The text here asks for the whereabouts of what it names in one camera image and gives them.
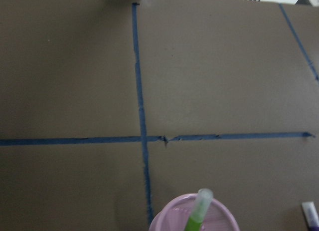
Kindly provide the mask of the pink mesh pen holder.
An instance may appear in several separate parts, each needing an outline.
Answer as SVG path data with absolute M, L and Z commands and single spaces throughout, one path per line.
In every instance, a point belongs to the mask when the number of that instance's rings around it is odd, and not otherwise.
M 196 194 L 184 194 L 171 200 L 153 219 L 151 231 L 184 230 L 193 207 Z M 202 231 L 238 231 L 234 216 L 217 199 L 213 199 L 201 224 Z

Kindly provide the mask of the purple highlighter pen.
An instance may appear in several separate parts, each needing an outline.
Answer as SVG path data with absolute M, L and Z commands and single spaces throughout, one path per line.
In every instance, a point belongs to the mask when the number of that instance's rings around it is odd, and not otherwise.
M 319 216 L 315 208 L 314 202 L 303 202 L 302 209 L 306 218 L 309 231 L 319 230 Z

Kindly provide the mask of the green highlighter pen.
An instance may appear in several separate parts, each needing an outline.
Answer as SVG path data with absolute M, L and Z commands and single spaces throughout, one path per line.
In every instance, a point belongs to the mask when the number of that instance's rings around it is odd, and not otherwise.
M 185 231 L 199 231 L 201 229 L 201 225 L 212 200 L 212 190 L 202 188 L 198 191 L 194 201 L 194 206 L 191 209 L 190 216 L 184 228 Z

